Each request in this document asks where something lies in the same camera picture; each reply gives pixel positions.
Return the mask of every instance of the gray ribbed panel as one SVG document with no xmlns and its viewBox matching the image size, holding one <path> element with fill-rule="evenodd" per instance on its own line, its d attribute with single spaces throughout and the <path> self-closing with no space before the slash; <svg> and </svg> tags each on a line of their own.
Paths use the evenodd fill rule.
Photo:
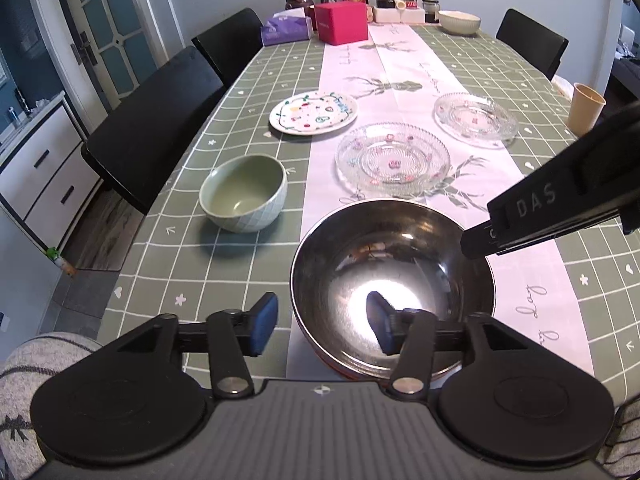
<svg viewBox="0 0 640 480">
<path fill-rule="evenodd" d="M 556 472 L 500 469 L 447 440 L 429 410 L 375 383 L 271 381 L 253 399 L 224 402 L 169 456 L 118 472 L 52 463 L 33 480 L 604 480 L 584 463 Z"/>
</svg>

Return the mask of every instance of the light green bowl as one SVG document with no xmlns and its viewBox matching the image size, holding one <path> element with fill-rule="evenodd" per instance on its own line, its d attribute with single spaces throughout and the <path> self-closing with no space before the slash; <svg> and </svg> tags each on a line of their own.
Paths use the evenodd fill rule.
<svg viewBox="0 0 640 480">
<path fill-rule="evenodd" d="M 287 172 L 270 155 L 243 155 L 213 170 L 200 187 L 200 207 L 211 221 L 234 233 L 255 233 L 282 211 Z"/>
</svg>

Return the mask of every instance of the drawer handle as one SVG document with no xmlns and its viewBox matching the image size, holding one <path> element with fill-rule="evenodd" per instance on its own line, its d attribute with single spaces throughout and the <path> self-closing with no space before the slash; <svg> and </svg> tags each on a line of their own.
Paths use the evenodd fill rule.
<svg viewBox="0 0 640 480">
<path fill-rule="evenodd" d="M 65 195 L 62 197 L 62 200 L 60 201 L 60 203 L 62 205 L 65 205 L 65 202 L 68 200 L 68 198 L 71 196 L 71 194 L 74 192 L 75 187 L 70 186 L 69 189 L 66 190 Z"/>
<path fill-rule="evenodd" d="M 42 164 L 42 161 L 47 158 L 47 155 L 49 155 L 49 150 L 44 150 L 44 153 L 40 155 L 40 158 L 38 160 L 36 160 L 36 163 L 33 165 L 36 170 L 38 169 L 38 166 Z"/>
</svg>

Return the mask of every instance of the pink box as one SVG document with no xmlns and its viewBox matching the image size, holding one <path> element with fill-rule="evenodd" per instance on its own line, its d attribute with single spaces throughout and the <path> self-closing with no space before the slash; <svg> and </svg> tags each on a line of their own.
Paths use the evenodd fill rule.
<svg viewBox="0 0 640 480">
<path fill-rule="evenodd" d="M 316 25 L 320 39 L 332 45 L 369 39 L 367 6 L 361 2 L 316 5 Z"/>
</svg>

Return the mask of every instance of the chair backrest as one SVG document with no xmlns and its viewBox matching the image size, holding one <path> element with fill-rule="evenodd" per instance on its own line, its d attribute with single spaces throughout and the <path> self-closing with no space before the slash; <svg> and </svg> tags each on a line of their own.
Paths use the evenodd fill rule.
<svg viewBox="0 0 640 480">
<path fill-rule="evenodd" d="M 261 26 L 260 18 L 247 8 L 191 41 L 229 87 L 262 48 Z"/>
<path fill-rule="evenodd" d="M 515 9 L 507 10 L 496 38 L 529 61 L 549 81 L 556 74 L 560 58 L 569 45 L 567 38 Z"/>
<path fill-rule="evenodd" d="M 82 156 L 127 202 L 147 213 L 224 92 L 209 63 L 188 46 L 107 116 Z"/>
</svg>

